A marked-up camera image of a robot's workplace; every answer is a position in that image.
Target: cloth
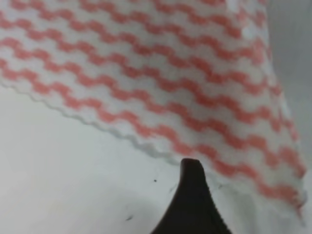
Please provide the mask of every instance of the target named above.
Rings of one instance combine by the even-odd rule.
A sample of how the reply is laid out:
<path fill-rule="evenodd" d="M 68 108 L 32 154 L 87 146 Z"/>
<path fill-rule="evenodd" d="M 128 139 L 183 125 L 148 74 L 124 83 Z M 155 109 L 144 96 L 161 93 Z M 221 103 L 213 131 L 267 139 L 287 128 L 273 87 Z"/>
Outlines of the cloth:
<path fill-rule="evenodd" d="M 4 0 L 0 81 L 281 213 L 305 173 L 261 0 Z"/>

